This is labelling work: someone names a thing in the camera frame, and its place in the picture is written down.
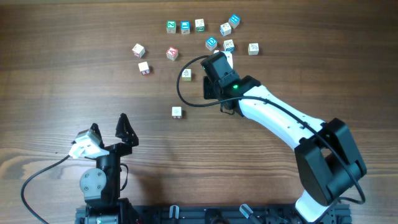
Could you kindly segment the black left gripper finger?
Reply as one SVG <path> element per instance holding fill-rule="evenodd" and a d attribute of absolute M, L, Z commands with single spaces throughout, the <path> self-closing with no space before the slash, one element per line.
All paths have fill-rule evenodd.
<path fill-rule="evenodd" d="M 135 134 L 128 117 L 125 113 L 121 113 L 116 126 L 115 136 L 122 140 L 122 142 L 130 146 L 138 146 L 139 139 Z"/>
<path fill-rule="evenodd" d="M 99 126 L 96 123 L 93 123 L 90 129 L 95 133 L 95 136 L 99 139 L 98 143 L 99 147 L 104 148 L 103 138 L 101 136 Z"/>

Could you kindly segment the ladybug picture block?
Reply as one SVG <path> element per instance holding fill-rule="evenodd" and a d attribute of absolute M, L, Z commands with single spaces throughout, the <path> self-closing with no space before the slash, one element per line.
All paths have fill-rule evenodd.
<path fill-rule="evenodd" d="M 192 70 L 189 68 L 184 69 L 181 78 L 185 82 L 190 82 L 192 80 Z"/>

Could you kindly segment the white red green block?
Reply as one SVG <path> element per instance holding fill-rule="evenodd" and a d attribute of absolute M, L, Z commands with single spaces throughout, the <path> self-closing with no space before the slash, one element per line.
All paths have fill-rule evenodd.
<path fill-rule="evenodd" d="M 172 107 L 172 117 L 173 119 L 182 119 L 183 117 L 183 110 L 180 106 L 173 106 Z"/>

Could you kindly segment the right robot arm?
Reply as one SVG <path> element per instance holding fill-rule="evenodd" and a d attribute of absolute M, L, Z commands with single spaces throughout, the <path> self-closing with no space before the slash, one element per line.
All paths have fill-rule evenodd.
<path fill-rule="evenodd" d="M 204 97 L 263 125 L 294 151 L 304 187 L 295 210 L 306 222 L 319 221 L 367 173 L 349 127 L 338 118 L 325 122 L 296 110 L 255 78 L 240 78 L 230 60 L 218 52 L 201 61 Z"/>

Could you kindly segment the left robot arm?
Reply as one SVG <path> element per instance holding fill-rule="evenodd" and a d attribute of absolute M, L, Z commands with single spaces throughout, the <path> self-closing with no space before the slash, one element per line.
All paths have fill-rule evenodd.
<path fill-rule="evenodd" d="M 80 188 L 86 207 L 76 211 L 76 223 L 139 223 L 140 215 L 127 198 L 120 193 L 127 186 L 121 183 L 123 156 L 130 155 L 139 144 L 127 115 L 120 114 L 115 136 L 117 144 L 105 146 L 96 123 L 76 136 L 71 156 L 94 160 L 96 167 L 85 171 L 80 179 Z"/>

